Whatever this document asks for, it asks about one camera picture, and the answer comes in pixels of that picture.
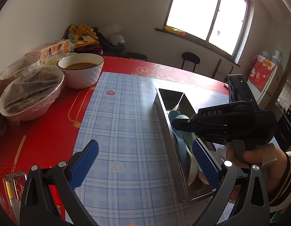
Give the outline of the right hand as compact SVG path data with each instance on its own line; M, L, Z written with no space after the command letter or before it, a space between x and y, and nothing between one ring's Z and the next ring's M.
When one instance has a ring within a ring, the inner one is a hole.
M250 165L259 165L267 169L267 191L273 192L280 184L286 167L287 156L273 144L257 146L254 150L246 150L243 158L239 159L231 145L218 148L216 153L225 160L231 161L236 167L249 168Z

